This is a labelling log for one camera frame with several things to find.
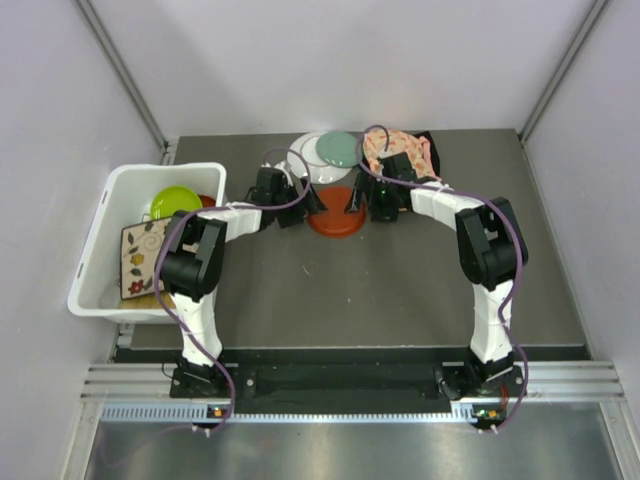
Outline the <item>black square plate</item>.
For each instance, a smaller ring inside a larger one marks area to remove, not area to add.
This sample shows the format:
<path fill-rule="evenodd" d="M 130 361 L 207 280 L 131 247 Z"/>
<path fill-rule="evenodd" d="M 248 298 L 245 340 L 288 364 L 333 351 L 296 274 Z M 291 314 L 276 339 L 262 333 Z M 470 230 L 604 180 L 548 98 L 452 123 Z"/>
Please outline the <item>black square plate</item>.
<path fill-rule="evenodd" d="M 154 292 L 154 272 L 170 217 L 125 227 L 120 244 L 120 296 L 122 300 Z"/>

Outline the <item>red round plate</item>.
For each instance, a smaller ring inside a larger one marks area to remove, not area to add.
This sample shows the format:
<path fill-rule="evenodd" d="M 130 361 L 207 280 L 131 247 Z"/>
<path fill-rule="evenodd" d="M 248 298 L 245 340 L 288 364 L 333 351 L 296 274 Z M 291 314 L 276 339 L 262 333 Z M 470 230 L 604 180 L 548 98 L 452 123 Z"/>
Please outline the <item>red round plate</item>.
<path fill-rule="evenodd" d="M 207 195 L 198 196 L 203 210 L 210 210 L 216 206 L 216 199 Z"/>

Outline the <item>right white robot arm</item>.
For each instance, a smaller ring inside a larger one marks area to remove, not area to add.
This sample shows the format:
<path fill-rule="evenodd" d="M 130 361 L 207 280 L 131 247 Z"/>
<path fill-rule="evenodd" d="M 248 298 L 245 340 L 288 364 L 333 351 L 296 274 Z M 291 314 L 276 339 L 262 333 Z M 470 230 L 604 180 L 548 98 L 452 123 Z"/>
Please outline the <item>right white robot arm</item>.
<path fill-rule="evenodd" d="M 406 211 L 455 232 L 460 265 L 474 292 L 472 366 L 466 380 L 474 393 L 490 395 L 512 369 L 511 302 L 528 261 L 511 205 L 504 198 L 489 201 L 455 191 L 432 177 L 419 180 L 405 153 L 385 158 L 383 166 L 387 171 L 377 174 L 360 162 L 345 211 L 353 213 L 365 203 L 373 221 L 395 222 Z"/>

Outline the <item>yellow woven square plate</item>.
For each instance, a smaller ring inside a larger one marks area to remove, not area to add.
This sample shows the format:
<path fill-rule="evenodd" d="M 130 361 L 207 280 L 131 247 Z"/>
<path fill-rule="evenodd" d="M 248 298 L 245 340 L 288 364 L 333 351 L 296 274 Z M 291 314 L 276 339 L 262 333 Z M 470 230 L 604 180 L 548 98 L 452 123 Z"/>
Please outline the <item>yellow woven square plate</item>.
<path fill-rule="evenodd" d="M 170 309 L 175 308 L 175 304 L 168 292 L 162 292 L 160 298 L 161 301 L 159 301 L 154 294 L 148 294 L 135 298 L 124 299 L 120 301 L 119 308 L 129 310 L 162 309 L 163 304 Z"/>

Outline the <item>white round rimmed plate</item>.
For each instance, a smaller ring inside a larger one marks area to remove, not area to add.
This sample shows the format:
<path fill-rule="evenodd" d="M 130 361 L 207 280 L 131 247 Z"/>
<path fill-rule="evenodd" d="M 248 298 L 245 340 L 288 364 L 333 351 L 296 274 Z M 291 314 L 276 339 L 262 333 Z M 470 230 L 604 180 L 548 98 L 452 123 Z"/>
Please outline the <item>white round rimmed plate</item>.
<path fill-rule="evenodd" d="M 289 147 L 290 150 L 301 154 L 307 162 L 313 184 L 332 184 L 342 180 L 351 172 L 351 168 L 336 167 L 320 158 L 316 145 L 318 139 L 324 134 L 325 131 L 306 133 L 298 137 Z"/>

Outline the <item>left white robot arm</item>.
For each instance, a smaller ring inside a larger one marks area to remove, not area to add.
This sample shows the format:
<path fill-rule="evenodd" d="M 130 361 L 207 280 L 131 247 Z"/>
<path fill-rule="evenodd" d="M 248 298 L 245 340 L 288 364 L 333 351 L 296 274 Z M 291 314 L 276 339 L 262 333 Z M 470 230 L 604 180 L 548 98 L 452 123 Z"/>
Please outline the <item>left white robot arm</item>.
<path fill-rule="evenodd" d="M 288 228 L 328 211 L 308 180 L 301 190 L 282 168 L 263 166 L 243 201 L 191 212 L 176 211 L 156 262 L 155 278 L 174 303 L 167 313 L 183 334 L 183 361 L 196 367 L 192 384 L 205 396 L 226 387 L 227 374 L 216 366 L 222 352 L 214 315 L 226 244 L 261 232 L 273 222 Z"/>

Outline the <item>pale green patterned plate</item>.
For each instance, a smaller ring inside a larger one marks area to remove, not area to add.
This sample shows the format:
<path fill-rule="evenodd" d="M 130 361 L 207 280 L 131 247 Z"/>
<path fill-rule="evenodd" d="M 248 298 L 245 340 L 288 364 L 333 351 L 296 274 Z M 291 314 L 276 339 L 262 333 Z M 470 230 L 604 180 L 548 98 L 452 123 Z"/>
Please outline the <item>pale green patterned plate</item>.
<path fill-rule="evenodd" d="M 353 168 L 358 164 L 357 139 L 350 133 L 330 131 L 321 135 L 316 143 L 318 156 L 337 168 Z"/>

